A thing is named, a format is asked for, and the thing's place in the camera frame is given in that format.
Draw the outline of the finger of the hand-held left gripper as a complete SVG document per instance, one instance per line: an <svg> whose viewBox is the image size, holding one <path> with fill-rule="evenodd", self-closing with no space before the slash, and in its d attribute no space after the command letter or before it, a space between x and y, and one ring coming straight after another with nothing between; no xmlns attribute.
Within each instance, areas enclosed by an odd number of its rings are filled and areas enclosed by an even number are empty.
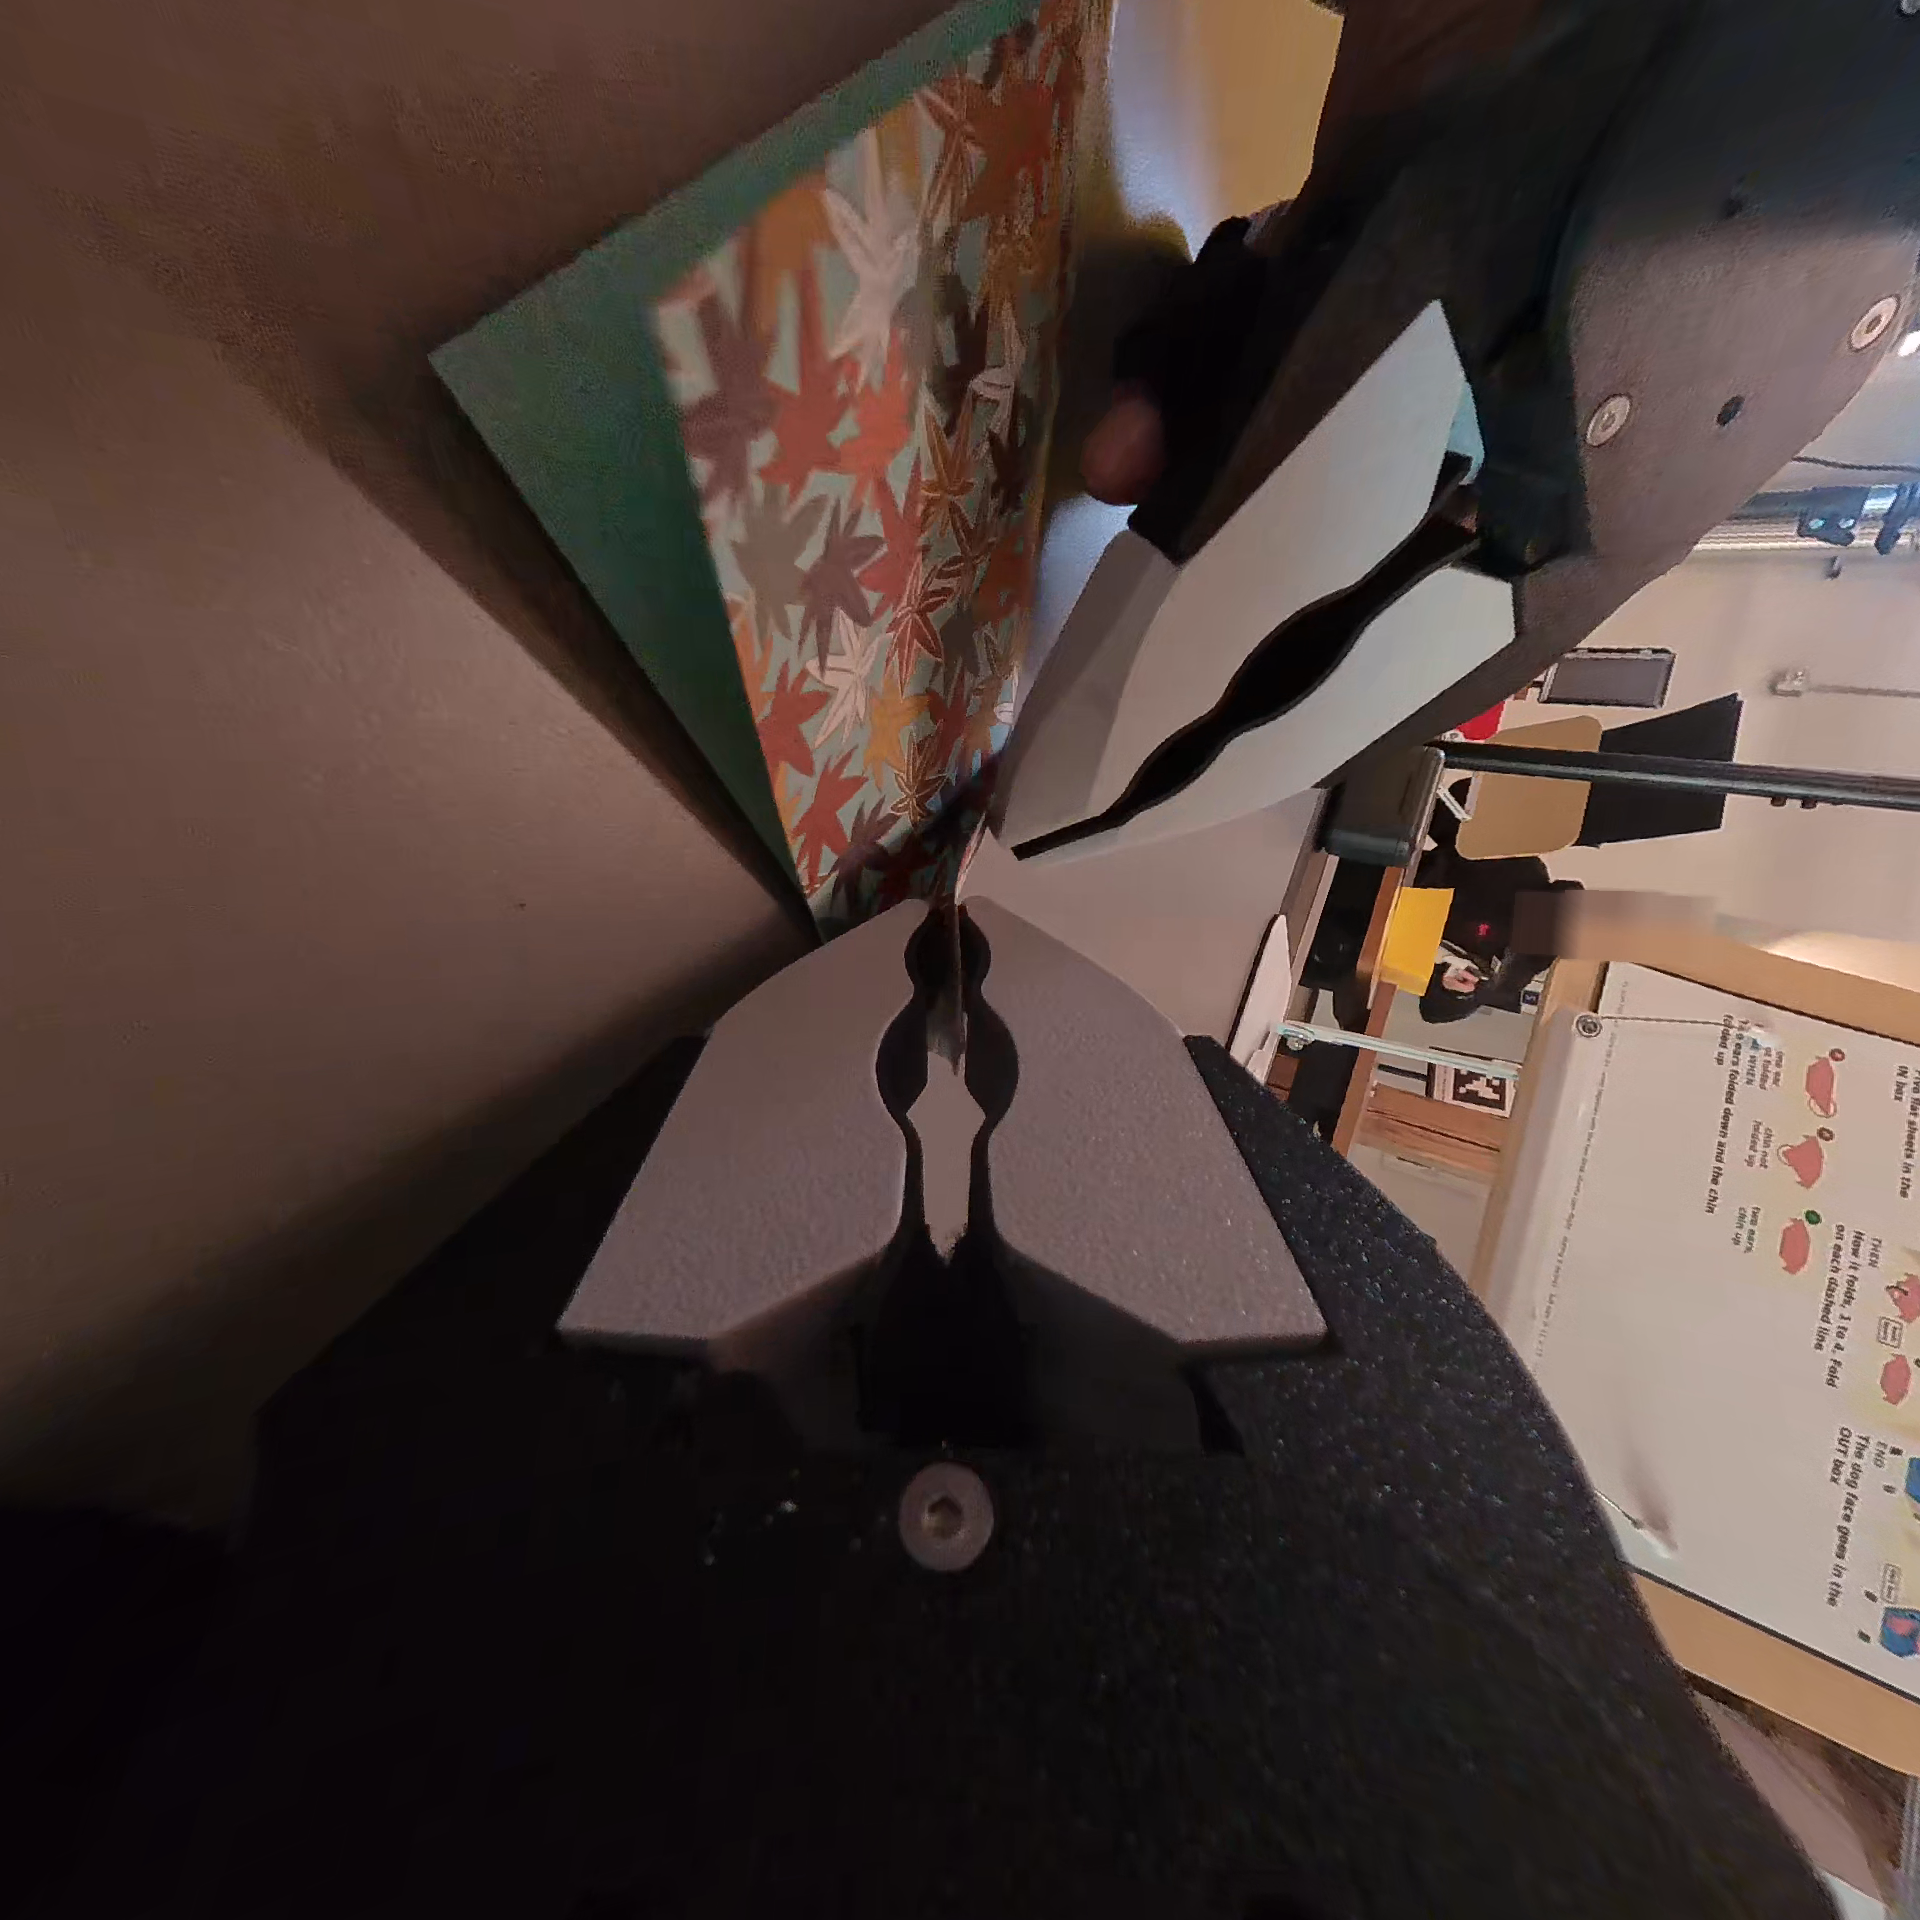
<svg viewBox="0 0 1920 1920"><path fill-rule="evenodd" d="M1469 379L1429 304L1189 563L1118 532L1003 750L1002 843L1091 824L1233 694L1307 690L1429 571L1485 575L1441 513L1480 452Z"/></svg>
<svg viewBox="0 0 1920 1920"><path fill-rule="evenodd" d="M1464 566L1394 592L1284 702L1233 694L1221 713L1157 750L1091 824L1014 842L1028 860L1100 857L1189 838L1328 785L1388 731L1500 657L1517 631L1512 583Z"/></svg>

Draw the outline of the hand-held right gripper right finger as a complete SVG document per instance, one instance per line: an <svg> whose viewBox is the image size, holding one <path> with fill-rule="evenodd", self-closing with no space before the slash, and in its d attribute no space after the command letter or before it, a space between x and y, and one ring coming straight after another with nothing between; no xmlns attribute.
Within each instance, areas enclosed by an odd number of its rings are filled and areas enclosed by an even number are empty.
<svg viewBox="0 0 1920 1920"><path fill-rule="evenodd" d="M1328 1340L1174 1023L1009 906L962 906L977 1212L1024 1274L1186 1361Z"/></svg>

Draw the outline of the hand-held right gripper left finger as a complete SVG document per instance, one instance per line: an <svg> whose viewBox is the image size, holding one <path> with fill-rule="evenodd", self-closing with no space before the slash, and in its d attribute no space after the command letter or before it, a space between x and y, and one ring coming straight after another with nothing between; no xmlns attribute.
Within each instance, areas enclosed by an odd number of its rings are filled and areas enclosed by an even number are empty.
<svg viewBox="0 0 1920 1920"><path fill-rule="evenodd" d="M892 1251L953 912L902 903L718 1017L581 1284L571 1346L790 1363Z"/></svg>

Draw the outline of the maple leaf origami paper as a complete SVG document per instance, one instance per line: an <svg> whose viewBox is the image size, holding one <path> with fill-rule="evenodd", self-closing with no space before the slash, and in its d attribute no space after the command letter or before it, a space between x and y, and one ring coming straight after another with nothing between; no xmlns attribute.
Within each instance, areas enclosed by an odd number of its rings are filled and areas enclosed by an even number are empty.
<svg viewBox="0 0 1920 1920"><path fill-rule="evenodd" d="M950 8L429 356L826 939L980 831L1110 46Z"/></svg>

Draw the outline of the small yellow object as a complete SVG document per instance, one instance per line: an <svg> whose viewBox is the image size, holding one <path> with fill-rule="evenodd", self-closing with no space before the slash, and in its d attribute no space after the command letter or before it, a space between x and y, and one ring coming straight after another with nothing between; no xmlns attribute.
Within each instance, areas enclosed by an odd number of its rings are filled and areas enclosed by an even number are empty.
<svg viewBox="0 0 1920 1920"><path fill-rule="evenodd" d="M1373 996L1394 991L1425 996L1435 969L1453 903L1450 887L1401 884L1381 898L1360 942L1358 980Z"/></svg>

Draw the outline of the instruction sheet board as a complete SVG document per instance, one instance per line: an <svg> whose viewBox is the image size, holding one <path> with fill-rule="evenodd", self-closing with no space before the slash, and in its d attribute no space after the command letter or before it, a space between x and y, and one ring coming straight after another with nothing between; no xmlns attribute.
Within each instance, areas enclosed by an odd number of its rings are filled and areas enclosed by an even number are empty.
<svg viewBox="0 0 1920 1920"><path fill-rule="evenodd" d="M1916 968L1635 928L1548 975L1472 1287L1672 1657L1916 1774Z"/></svg>

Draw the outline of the black table frame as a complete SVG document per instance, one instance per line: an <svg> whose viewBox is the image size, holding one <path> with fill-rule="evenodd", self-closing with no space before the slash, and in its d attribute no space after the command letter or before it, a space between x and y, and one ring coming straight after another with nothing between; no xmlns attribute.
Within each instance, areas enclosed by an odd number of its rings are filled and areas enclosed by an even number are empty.
<svg viewBox="0 0 1920 1920"><path fill-rule="evenodd" d="M1443 746L1444 796L1469 785L1469 857L1545 855L1716 832L1730 800L1774 810L1918 812L1914 776L1738 758L1738 696L1626 727L1582 716Z"/></svg>

